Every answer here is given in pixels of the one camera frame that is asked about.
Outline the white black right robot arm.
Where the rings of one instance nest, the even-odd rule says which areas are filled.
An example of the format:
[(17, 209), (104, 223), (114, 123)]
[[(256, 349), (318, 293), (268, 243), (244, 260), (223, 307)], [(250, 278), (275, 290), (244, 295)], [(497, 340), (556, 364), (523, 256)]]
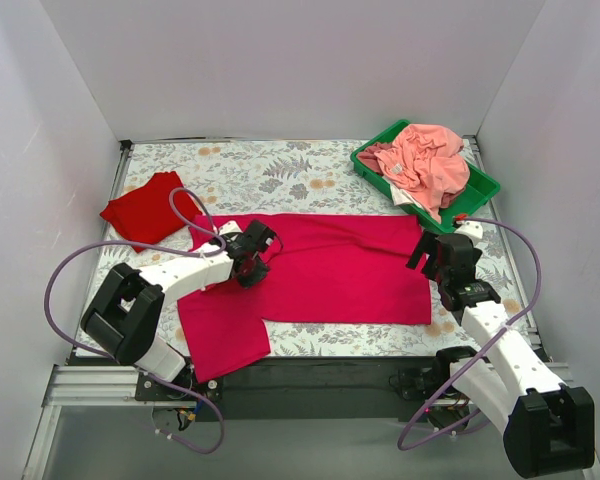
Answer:
[(508, 322), (496, 290), (476, 276), (481, 252), (462, 233), (422, 234), (407, 266), (436, 283), (444, 308), (480, 349), (436, 354), (434, 389), (460, 393), (501, 433), (509, 463), (522, 478), (584, 470), (595, 462), (595, 405), (570, 387)]

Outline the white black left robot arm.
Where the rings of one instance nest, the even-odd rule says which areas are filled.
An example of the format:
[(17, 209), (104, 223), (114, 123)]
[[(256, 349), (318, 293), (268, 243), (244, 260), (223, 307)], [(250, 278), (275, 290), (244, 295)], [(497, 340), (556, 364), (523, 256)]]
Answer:
[(173, 400), (193, 386), (190, 362), (157, 333), (162, 310), (196, 291), (235, 280), (250, 288), (266, 278), (261, 259), (276, 233), (253, 220), (245, 229), (223, 225), (198, 249), (172, 260), (135, 269), (114, 266), (81, 319), (82, 330), (123, 366), (138, 367), (158, 378), (158, 387)]

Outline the magenta t shirt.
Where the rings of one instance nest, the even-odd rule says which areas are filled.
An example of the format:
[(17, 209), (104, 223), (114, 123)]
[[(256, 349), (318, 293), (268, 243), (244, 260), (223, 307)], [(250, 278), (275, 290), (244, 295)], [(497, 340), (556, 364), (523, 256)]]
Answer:
[(422, 230), (414, 215), (277, 214), (259, 221), (283, 242), (264, 254), (270, 271), (255, 286), (235, 279), (178, 302), (200, 382), (270, 352), (266, 321), (428, 325), (427, 279), (406, 264)]

